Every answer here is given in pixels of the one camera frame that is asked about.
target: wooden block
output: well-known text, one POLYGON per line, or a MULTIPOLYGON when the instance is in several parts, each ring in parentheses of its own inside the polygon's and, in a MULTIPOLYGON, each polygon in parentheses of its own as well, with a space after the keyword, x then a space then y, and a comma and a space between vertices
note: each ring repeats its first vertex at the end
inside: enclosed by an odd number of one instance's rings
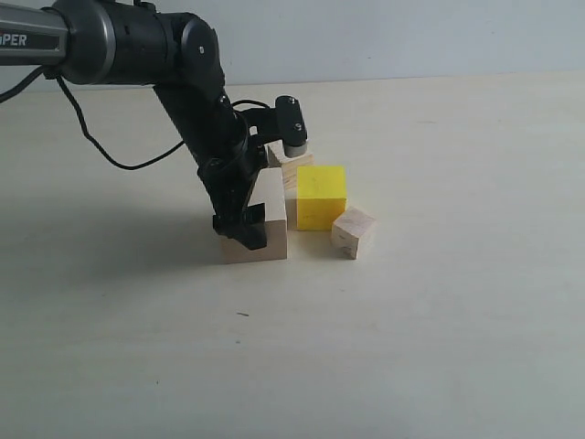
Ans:
POLYGON ((313 153, 307 152, 299 157, 289 158, 284 155, 282 144, 268 145, 268 164, 270 167, 282 169, 282 181, 285 189, 296 187, 296 172, 299 166, 312 166, 314 164, 313 153))
POLYGON ((346 210, 346 171, 341 166, 300 166, 297 180, 298 230, 331 230, 346 210))
POLYGON ((266 234, 268 245, 250 251, 235 240, 220 237, 225 263, 244 263, 283 260, 288 257, 287 219, 284 204, 282 171, 279 168, 262 169, 250 197, 249 206, 266 205, 266 234))
POLYGON ((375 226, 375 219, 350 208, 335 220, 331 242, 351 259, 358 259, 371 246, 375 226))

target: white wall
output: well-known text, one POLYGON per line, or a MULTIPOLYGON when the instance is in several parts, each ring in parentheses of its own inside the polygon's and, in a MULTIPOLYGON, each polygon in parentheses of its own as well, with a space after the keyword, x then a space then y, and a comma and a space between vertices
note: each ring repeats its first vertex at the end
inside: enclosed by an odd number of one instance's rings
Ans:
MULTIPOLYGON (((43 0, 13 0, 41 7, 43 0)), ((230 84, 585 68, 582 0, 159 0, 218 30, 230 84)), ((0 86, 26 70, 0 68, 0 86)), ((50 87, 41 80, 35 89, 50 87)))

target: black cable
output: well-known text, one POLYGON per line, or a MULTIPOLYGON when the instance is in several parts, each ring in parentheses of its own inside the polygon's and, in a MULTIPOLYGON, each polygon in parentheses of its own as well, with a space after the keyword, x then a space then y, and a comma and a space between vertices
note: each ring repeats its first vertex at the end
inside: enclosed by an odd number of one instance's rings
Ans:
POLYGON ((85 122, 85 116, 83 115, 83 110, 81 109, 80 104, 77 102, 77 100, 75 99, 75 97, 71 93, 71 90, 67 87, 67 84, 63 80, 63 77, 57 76, 56 80, 57 80, 59 87, 63 90, 63 93, 65 93, 65 96, 67 97, 67 99, 69 100, 71 105, 73 106, 73 109, 75 110, 75 113, 77 114, 77 118, 80 120, 81 131, 83 132, 83 135, 85 136, 85 138, 88 139, 96 148, 98 148, 98 151, 100 151, 101 155, 103 155, 106 158, 106 160, 108 160, 108 162, 110 162, 112 165, 114 165, 116 167, 119 167, 120 169, 123 169, 125 171, 135 171, 138 169, 143 169, 145 167, 154 165, 155 163, 158 163, 161 160, 169 157, 172 153, 174 153, 176 150, 178 150, 181 146, 183 146, 185 144, 185 141, 182 141, 179 144, 173 146, 171 149, 169 149, 164 154, 162 154, 158 157, 155 157, 152 160, 149 160, 147 162, 141 163, 140 165, 135 165, 135 166, 123 165, 123 164, 117 162, 116 160, 114 160, 112 158, 112 156, 109 155, 106 152, 106 150, 103 149, 103 147, 100 145, 100 143, 90 134, 90 132, 88 130, 88 125, 85 122))
POLYGON ((38 78, 40 75, 48 71, 48 67, 41 66, 37 67, 33 71, 31 71, 28 76, 26 76, 23 80, 21 80, 14 88, 10 89, 9 91, 5 91, 4 93, 0 94, 0 103, 4 103, 9 99, 14 98, 17 94, 20 94, 22 91, 25 90, 33 81, 38 78))
POLYGON ((264 102, 260 102, 260 101, 253 101, 252 99, 242 99, 241 101, 237 101, 231 104, 232 107, 237 107, 238 105, 256 105, 258 107, 263 107, 263 108, 268 108, 270 109, 271 106, 264 103, 264 102))

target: rectangular wooden block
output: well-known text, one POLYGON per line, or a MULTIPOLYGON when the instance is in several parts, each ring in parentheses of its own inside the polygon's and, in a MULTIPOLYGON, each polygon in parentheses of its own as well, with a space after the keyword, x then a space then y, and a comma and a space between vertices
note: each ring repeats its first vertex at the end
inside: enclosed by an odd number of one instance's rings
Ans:
POLYGON ((331 242, 351 259, 358 259, 371 246, 375 226, 375 219, 361 210, 350 208, 335 220, 331 242))
POLYGON ((284 155, 282 144, 270 144, 267 149, 269 166, 282 169, 282 182, 285 189, 296 188, 296 174, 299 166, 314 165, 314 156, 311 152, 307 151, 299 157, 289 158, 284 155))
POLYGON ((262 169, 250 197, 249 206, 266 205, 266 235, 268 245, 250 251, 235 240, 220 237, 225 263, 245 263, 284 260, 288 257, 287 219, 284 186, 280 168, 262 169))
POLYGON ((346 203, 346 171, 341 166, 298 168, 298 230, 331 230, 346 203))

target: light wooden block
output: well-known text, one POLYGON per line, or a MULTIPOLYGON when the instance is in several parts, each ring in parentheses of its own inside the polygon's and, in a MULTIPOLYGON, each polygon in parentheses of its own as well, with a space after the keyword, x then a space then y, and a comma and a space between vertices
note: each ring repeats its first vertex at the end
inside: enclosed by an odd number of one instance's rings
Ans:
POLYGON ((262 169, 250 197, 249 206, 264 203, 268 245, 250 251, 236 240, 220 237, 225 263, 284 260, 288 257, 287 219, 280 168, 262 169))
POLYGON ((358 259, 372 245, 376 220, 361 210, 350 208, 333 224, 331 241, 351 259, 358 259))
POLYGON ((341 166, 298 168, 298 230, 331 230, 346 203, 346 171, 341 166))
POLYGON ((296 172, 299 166, 314 165, 314 156, 311 152, 295 158, 289 158, 284 154, 282 144, 270 144, 267 149, 269 166, 282 169, 282 182, 285 189, 296 187, 296 172))

